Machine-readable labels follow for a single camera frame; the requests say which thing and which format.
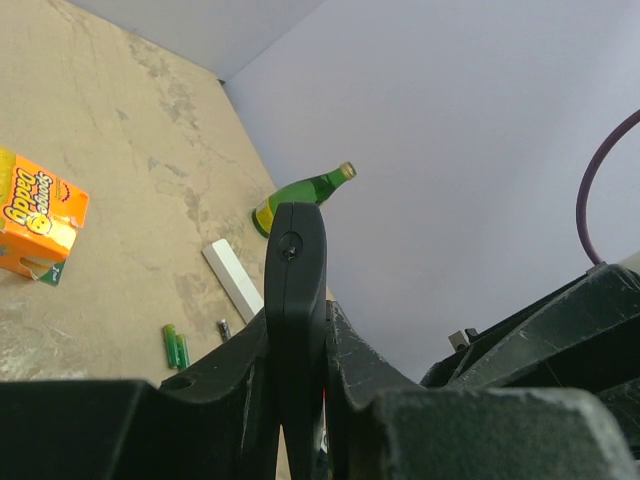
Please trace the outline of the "dark blue battery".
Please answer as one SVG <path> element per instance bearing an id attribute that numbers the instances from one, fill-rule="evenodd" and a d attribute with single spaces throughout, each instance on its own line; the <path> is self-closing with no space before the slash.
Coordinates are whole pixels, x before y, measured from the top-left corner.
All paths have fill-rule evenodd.
<path id="1" fill-rule="evenodd" d="M 231 338 L 231 332 L 225 319 L 217 322 L 217 327 L 223 342 L 227 342 Z"/>

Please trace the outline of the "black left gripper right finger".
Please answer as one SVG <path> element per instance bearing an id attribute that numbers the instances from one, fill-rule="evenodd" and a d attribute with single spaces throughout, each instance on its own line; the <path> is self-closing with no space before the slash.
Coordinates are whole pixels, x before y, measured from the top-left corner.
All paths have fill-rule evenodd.
<path id="1" fill-rule="evenodd" d="M 327 304 L 328 456 L 335 479 L 636 479 L 594 395 L 556 388 L 423 388 Z"/>

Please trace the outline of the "green battery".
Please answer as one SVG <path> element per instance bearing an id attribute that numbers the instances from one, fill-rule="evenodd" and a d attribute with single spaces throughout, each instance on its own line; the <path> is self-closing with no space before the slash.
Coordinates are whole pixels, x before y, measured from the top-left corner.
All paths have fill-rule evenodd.
<path id="1" fill-rule="evenodd" d="M 162 327 L 164 348 L 167 365 L 170 369 L 178 368 L 179 354 L 177 346 L 176 331 L 173 324 L 166 324 Z"/>
<path id="2" fill-rule="evenodd" d="M 178 369 L 183 371 L 191 364 L 188 344 L 184 334 L 176 335 L 176 345 L 178 351 Z"/>

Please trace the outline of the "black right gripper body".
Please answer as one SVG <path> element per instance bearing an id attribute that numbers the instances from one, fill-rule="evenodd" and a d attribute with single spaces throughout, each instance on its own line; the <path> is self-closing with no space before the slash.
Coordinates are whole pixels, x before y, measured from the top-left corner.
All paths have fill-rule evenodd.
<path id="1" fill-rule="evenodd" d="M 424 387 L 576 388 L 639 437 L 639 276 L 599 267 L 471 338 Z"/>

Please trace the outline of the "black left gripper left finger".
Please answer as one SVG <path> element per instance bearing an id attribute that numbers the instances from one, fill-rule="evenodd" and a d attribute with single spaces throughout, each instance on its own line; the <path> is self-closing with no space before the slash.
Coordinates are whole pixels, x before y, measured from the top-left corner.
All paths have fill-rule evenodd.
<path id="1" fill-rule="evenodd" d="M 163 381 L 1 385 L 4 479 L 272 479 L 266 322 Z"/>

